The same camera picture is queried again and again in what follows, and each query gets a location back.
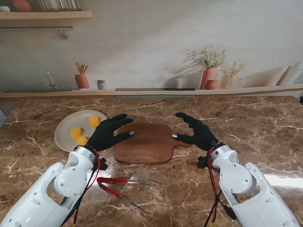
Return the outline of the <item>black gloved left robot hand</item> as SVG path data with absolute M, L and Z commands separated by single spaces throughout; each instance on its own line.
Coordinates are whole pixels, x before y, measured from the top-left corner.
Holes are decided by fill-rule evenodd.
M 121 128 L 121 126 L 132 122 L 133 119 L 128 118 L 127 114 L 124 113 L 102 121 L 96 127 L 85 147 L 91 150 L 102 151 L 131 138 L 134 136 L 133 130 L 120 132 L 117 135 L 114 135 L 114 132 Z

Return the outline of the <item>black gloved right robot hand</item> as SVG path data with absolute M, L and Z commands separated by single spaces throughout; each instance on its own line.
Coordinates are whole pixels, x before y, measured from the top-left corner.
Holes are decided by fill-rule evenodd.
M 212 146 L 217 145 L 219 140 L 212 134 L 209 127 L 200 120 L 185 113 L 176 113 L 176 117 L 181 118 L 188 124 L 194 132 L 192 136 L 183 134 L 173 134 L 174 140 L 181 141 L 189 145 L 196 145 L 198 148 L 208 151 Z

